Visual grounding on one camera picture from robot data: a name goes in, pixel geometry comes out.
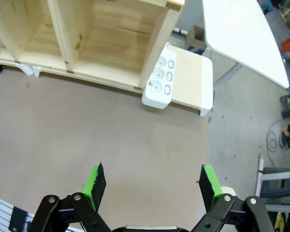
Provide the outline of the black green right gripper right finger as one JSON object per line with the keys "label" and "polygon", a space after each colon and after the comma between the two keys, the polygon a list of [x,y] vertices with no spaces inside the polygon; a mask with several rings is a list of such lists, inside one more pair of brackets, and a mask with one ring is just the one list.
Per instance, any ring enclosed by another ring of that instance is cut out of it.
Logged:
{"label": "black green right gripper right finger", "polygon": [[206,213],[193,232],[219,232],[233,225],[239,232],[273,232],[265,204],[258,196],[239,199],[223,193],[212,165],[203,164],[198,181]]}

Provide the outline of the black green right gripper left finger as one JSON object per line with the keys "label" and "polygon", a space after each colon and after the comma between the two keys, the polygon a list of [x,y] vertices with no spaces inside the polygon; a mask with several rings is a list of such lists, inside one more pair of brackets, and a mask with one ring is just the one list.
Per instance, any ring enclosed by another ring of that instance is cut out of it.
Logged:
{"label": "black green right gripper left finger", "polygon": [[103,165],[94,166],[81,192],[64,199],[46,195],[33,217],[29,232],[66,232],[72,223],[81,225],[85,232],[110,232],[111,229],[98,213],[106,180]]}

